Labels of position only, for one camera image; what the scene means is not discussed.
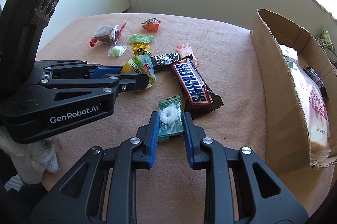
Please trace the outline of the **white gloved left hand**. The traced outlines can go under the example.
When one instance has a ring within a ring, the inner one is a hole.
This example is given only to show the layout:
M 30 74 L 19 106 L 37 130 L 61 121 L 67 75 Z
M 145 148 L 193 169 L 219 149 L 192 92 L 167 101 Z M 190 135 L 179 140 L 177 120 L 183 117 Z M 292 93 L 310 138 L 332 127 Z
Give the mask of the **white gloved left hand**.
M 21 180 L 27 184 L 38 184 L 45 172 L 56 173 L 59 170 L 56 153 L 61 149 L 57 136 L 20 144 L 12 140 L 5 127 L 1 127 L 1 150 L 11 158 Z

